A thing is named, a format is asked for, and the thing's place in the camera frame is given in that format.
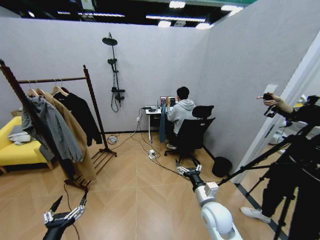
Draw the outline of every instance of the wooden hanger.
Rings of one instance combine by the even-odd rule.
[[[57,85],[55,85],[55,86],[53,87],[53,90],[52,90],[51,95],[54,95],[54,94],[56,94],[56,93],[61,93],[62,95],[66,96],[66,97],[69,95],[68,93],[66,93],[65,91],[63,91],[63,90],[61,89],[61,87],[59,87],[59,86],[57,86]]]
[[[36,90],[35,90],[35,92],[37,93],[37,94],[39,94],[39,95],[42,95],[42,96],[44,96],[46,93],[42,90],[42,89],[40,89],[40,88],[37,88]]]
[[[36,97],[36,96],[39,96],[38,93],[36,93],[36,91],[34,89],[31,88],[31,83],[29,81],[29,89],[28,91],[26,92],[26,94],[29,96],[29,97]]]

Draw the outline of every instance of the wooden clothing rack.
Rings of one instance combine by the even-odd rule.
[[[72,165],[72,161],[70,159],[62,159],[60,156],[60,153],[56,147],[55,142],[51,138],[48,132],[45,131],[45,127],[41,120],[39,119],[34,107],[32,104],[28,101],[27,96],[25,95],[24,91],[22,90],[20,84],[32,84],[32,83],[53,83],[53,82],[65,82],[65,81],[77,81],[77,80],[86,80],[90,96],[92,99],[94,111],[96,114],[96,118],[98,120],[98,125],[100,128],[100,133],[102,134],[102,139],[104,143],[104,148],[100,148],[99,151],[92,157],[92,164],[94,165],[94,168],[96,170],[96,174],[98,174],[101,169],[107,164],[107,162],[113,157],[117,156],[117,153],[110,150],[108,147],[107,139],[105,136],[104,127],[102,125],[94,89],[92,87],[90,75],[88,72],[88,69],[85,65],[83,65],[83,77],[73,77],[73,78],[53,78],[53,79],[36,79],[36,80],[17,80],[14,74],[12,73],[11,69],[6,66],[5,62],[0,59],[0,69],[5,76],[5,78],[8,80],[9,84],[11,85],[12,89],[14,90],[15,94],[19,98],[19,100],[22,103],[23,108],[29,113],[32,123],[34,125],[34,128],[37,133],[43,136],[43,139],[47,143],[48,148],[52,151],[54,156],[56,157],[57,161],[59,162],[60,166],[62,167],[64,173],[67,175],[68,179],[64,182],[69,185],[73,185],[82,189],[85,189],[88,187],[91,181],[86,182],[85,179],[82,176],[78,176],[75,178],[75,170]],[[110,157],[102,163],[105,158],[110,154]]]

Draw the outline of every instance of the door frame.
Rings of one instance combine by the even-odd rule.
[[[294,106],[297,99],[304,93],[318,72],[320,72],[320,31],[316,35],[280,97],[290,106]],[[283,121],[283,117],[279,114],[276,114],[274,118],[268,117],[265,120],[235,171],[238,171],[241,166],[248,164],[263,152]],[[231,179],[231,182],[234,184],[241,183],[246,174],[247,171],[237,175]]]

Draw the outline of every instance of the person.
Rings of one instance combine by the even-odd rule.
[[[168,149],[176,150],[177,149],[177,136],[180,130],[180,127],[185,119],[193,120],[196,119],[192,115],[192,110],[195,108],[195,103],[191,99],[188,99],[189,89],[185,86],[182,86],[176,91],[176,98],[178,103],[173,106],[170,111],[170,99],[166,98],[166,109],[167,122],[165,124],[166,136],[169,140],[166,147]]]
[[[291,106],[280,97],[269,93],[273,100],[263,100],[266,106],[276,106],[287,113],[293,113]],[[315,219],[320,214],[318,199],[314,196],[320,187],[320,174],[313,167],[295,167],[295,160],[314,160],[319,158],[320,134],[310,140],[291,148],[291,153],[283,154],[277,162],[277,167],[269,169],[266,178],[269,178],[267,187],[263,190],[261,209],[241,207],[240,211],[250,217],[265,223],[271,222],[271,217],[284,196],[290,196],[298,187],[297,200],[291,220],[288,240],[306,239],[315,240],[319,237],[318,221]]]

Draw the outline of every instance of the computer monitor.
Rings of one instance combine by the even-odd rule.
[[[162,105],[162,103],[166,103],[166,98],[170,99],[170,107],[173,107],[174,105],[176,105],[176,97],[175,96],[161,96],[160,97],[160,106]]]

